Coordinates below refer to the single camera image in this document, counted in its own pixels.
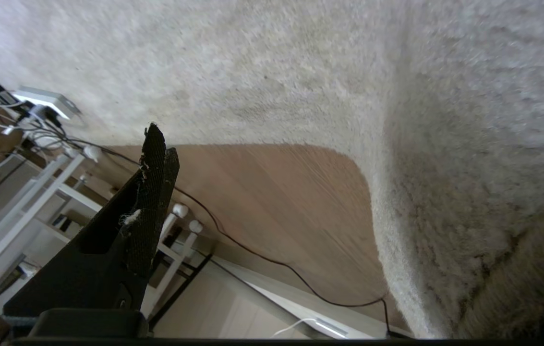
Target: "hardwood floor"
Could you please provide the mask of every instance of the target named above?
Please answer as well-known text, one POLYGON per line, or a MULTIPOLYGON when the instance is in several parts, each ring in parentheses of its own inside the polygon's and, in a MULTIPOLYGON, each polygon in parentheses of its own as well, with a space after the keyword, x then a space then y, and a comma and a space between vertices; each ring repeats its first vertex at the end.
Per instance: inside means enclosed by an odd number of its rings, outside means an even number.
MULTIPOLYGON (((134 160, 140 153, 139 147, 113 149, 134 160)), ((177 186, 206 205, 244 246, 291 265, 332 302, 364 304, 386 293, 368 186, 349 158, 300 145, 182 145, 177 150, 177 186)), ((108 164, 113 163, 101 162, 92 170, 116 187, 135 169, 121 162, 127 168, 107 170, 108 164)), ((289 269, 257 258, 216 232, 190 199, 178 192, 174 199, 206 224, 206 236, 221 242, 219 256, 309 291, 289 269)), ((390 323, 406 329, 393 298, 387 301, 390 323)), ((381 304, 356 310, 384 320, 381 304)))

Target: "power strip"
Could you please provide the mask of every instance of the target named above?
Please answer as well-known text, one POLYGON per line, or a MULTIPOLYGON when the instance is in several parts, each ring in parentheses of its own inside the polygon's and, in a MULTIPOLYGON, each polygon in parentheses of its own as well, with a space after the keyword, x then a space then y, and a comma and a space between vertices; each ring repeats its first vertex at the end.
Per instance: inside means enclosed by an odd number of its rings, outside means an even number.
POLYGON ((20 87, 12 93, 20 101, 30 101, 35 105, 48 106, 66 120, 73 118, 80 111, 76 105, 63 94, 32 87, 20 87))

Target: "black metal bar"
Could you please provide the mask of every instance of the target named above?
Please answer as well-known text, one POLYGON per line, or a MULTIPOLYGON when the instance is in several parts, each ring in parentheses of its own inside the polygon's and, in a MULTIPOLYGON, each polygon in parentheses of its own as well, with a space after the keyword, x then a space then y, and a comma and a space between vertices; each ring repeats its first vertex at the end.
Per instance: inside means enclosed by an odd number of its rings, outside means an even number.
POLYGON ((186 268, 188 268, 188 269, 190 269, 190 270, 197 270, 196 267, 193 267, 193 265, 190 265, 190 264, 188 264, 188 263, 182 262, 182 265, 184 265, 186 268))
POLYGON ((155 254, 155 259, 153 259, 153 269, 150 271, 150 276, 148 277, 148 280, 150 280, 153 274, 155 274, 155 271, 157 270, 160 263, 164 261, 164 258, 165 254, 157 250, 157 253, 155 254))
POLYGON ((163 244, 167 247, 171 247, 171 245, 173 245, 176 239, 178 239, 178 236, 182 234, 182 230, 183 230, 182 227, 175 226, 173 233, 167 236, 167 238, 163 239, 163 244))
POLYGON ((178 287, 178 290, 176 291, 176 293, 172 294, 171 297, 169 297, 169 300, 167 300, 167 302, 163 304, 160 310, 150 319, 150 322, 148 323, 150 330, 153 330, 155 328, 155 325, 158 323, 158 321, 163 317, 163 315, 165 315, 165 313, 167 312, 167 310, 169 310, 169 308, 173 305, 173 303, 175 303, 176 300, 178 300, 180 295, 186 290, 186 287, 188 287, 191 281, 195 279, 195 277, 197 277, 199 272, 201 272, 201 270, 208 263, 208 261, 210 261, 211 258, 212 258, 212 254, 209 254, 208 256, 206 256, 206 258, 204 258, 204 260, 201 261, 201 263, 197 266, 197 268, 193 270, 193 274, 191 274, 191 278, 184 281, 184 283, 182 283, 180 287, 178 287))
POLYGON ((178 271, 176 272, 179 276, 182 276, 182 278, 185 278, 186 280, 192 280, 191 279, 191 276, 187 273, 184 273, 183 271, 181 271, 180 269, 178 269, 178 271))

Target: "white furniture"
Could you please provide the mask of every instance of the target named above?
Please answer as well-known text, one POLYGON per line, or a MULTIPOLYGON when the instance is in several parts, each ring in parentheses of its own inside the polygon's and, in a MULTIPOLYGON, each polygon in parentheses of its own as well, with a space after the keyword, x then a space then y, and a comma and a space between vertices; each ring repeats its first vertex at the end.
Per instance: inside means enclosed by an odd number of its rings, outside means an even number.
MULTIPOLYGON (((65 184, 65 181, 72 175, 75 169, 85 160, 82 155, 77 155, 74 158, 70 158, 65 154, 59 155, 58 158, 50 162, 43 169, 37 177, 29 180, 20 191, 8 202, 8 204, 2 209, 0 213, 0 280, 6 273, 11 271, 15 265, 17 265, 18 259, 22 258, 24 249, 33 240, 36 234, 26 235, 23 237, 26 230, 26 226, 31 222, 40 222, 36 219, 39 210, 50 200, 50 198, 61 191, 68 195, 72 199, 79 201, 83 205, 92 209, 94 212, 101 210, 101 205, 92 201, 82 193, 79 193, 75 189, 65 184), (65 169, 56 179, 52 180, 54 173, 64 164, 67 164, 65 169), (49 183, 49 186, 44 190, 44 186, 49 183), (32 203, 32 206, 28 210, 24 211, 24 206, 32 203)), ((177 204, 174 208, 174 213, 178 215, 186 215, 185 206, 177 204)), ((164 274, 160 284, 157 287, 147 287, 146 294, 142 303, 142 313, 145 317, 149 317, 153 309, 155 308, 161 294, 165 291, 170 284, 171 279, 177 272, 178 267, 182 264, 182 261, 187 257, 191 251, 191 246, 197 238, 197 234, 201 228, 192 230, 186 239, 184 245, 180 250, 173 250, 162 243, 162 241, 169 234, 170 229, 177 220, 178 216, 170 213, 166 218, 166 221, 162 227, 162 235, 158 242, 158 249, 172 258, 173 262, 170 268, 164 274)), ((70 238, 65 236, 62 232, 59 232, 52 226, 43 227, 47 232, 51 232, 58 239, 65 244, 70 241, 70 238)))

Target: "white shag rug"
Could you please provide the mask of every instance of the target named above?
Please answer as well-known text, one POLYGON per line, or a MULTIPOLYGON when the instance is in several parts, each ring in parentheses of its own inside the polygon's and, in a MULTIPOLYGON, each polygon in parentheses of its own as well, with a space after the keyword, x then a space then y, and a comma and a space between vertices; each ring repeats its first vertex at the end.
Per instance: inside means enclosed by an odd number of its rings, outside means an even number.
POLYGON ((0 83, 101 144, 335 149, 417 336, 544 315, 544 1, 0 1, 0 83))

